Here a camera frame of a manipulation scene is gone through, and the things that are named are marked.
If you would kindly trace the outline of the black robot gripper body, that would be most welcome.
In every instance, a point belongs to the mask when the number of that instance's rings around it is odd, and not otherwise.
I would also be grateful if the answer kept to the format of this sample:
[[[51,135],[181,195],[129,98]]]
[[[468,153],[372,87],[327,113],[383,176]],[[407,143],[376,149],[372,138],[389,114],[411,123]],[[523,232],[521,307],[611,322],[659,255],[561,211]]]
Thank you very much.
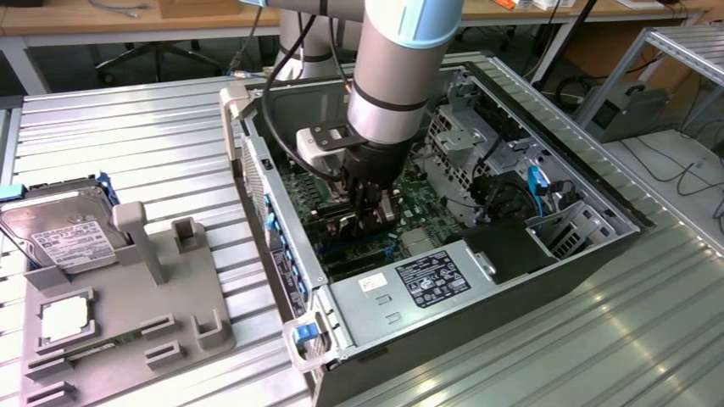
[[[404,169],[411,148],[409,141],[393,144],[365,142],[349,147],[341,167],[345,190],[351,192],[360,185],[391,189]]]

